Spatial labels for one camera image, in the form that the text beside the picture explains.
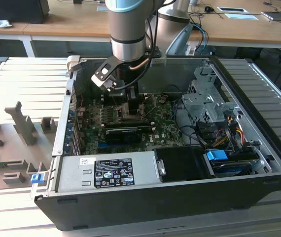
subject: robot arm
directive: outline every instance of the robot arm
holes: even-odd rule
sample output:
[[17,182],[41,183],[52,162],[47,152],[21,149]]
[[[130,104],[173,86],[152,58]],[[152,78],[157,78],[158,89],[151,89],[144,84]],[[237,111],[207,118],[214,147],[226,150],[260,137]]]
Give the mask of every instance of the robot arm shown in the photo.
[[[119,66],[141,68],[146,64],[145,21],[162,6],[163,0],[106,0],[105,3],[109,9],[113,56],[97,69],[91,80],[98,87],[111,91],[116,87],[116,80],[111,74]],[[125,74],[122,80],[133,77],[128,69],[121,74]]]
[[[187,9],[189,0],[166,0],[165,4],[163,2],[164,0],[105,0],[109,9],[109,29],[113,56],[109,57],[91,77],[91,80],[98,87],[105,88],[108,91],[122,90],[134,85],[146,73],[150,67],[156,44],[151,36],[151,51],[146,54],[145,21],[153,12],[157,12],[155,32],[152,33],[154,29],[151,30],[149,26],[149,33],[152,33],[155,39],[157,35],[159,36],[159,33],[157,33],[159,27],[157,24],[158,15],[167,19],[167,24],[164,23],[160,28],[163,29],[164,32],[162,33],[165,34],[169,33],[165,29],[171,28],[173,30],[171,31],[172,40],[179,33],[177,31],[179,28],[178,19],[183,17],[179,12],[184,12],[184,17],[186,18],[184,25],[188,24]],[[158,14],[157,10],[161,7],[165,9],[165,12],[159,12]],[[192,27],[187,29],[186,35],[190,35],[191,30]],[[114,71],[116,72],[116,77],[125,82],[124,86],[116,87],[116,78],[113,76]]]

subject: warning label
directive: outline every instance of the warning label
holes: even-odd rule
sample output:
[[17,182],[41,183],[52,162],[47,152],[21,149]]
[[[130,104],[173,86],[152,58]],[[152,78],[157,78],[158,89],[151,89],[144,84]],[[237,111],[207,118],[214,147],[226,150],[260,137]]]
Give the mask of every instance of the warning label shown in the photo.
[[134,185],[132,159],[95,161],[95,183],[99,188]]

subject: aluminum profile table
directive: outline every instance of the aluminum profile table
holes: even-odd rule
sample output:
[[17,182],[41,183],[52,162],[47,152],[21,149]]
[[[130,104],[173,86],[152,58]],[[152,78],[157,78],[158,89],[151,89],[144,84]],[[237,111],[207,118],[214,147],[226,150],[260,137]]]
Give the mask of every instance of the aluminum profile table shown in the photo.
[[67,83],[67,58],[0,58],[0,123],[12,123],[4,107],[20,101],[32,122],[59,120]]
[[[230,75],[281,139],[281,91],[252,62],[221,59]],[[222,86],[228,99],[232,96]]]

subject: red wire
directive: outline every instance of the red wire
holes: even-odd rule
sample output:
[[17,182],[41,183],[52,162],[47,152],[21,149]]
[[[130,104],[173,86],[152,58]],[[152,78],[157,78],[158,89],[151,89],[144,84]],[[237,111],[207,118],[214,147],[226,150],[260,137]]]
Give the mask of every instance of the red wire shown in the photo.
[[216,141],[218,140],[218,135],[219,135],[219,133],[222,132],[222,131],[223,131],[223,129],[219,130],[219,131],[216,133]]

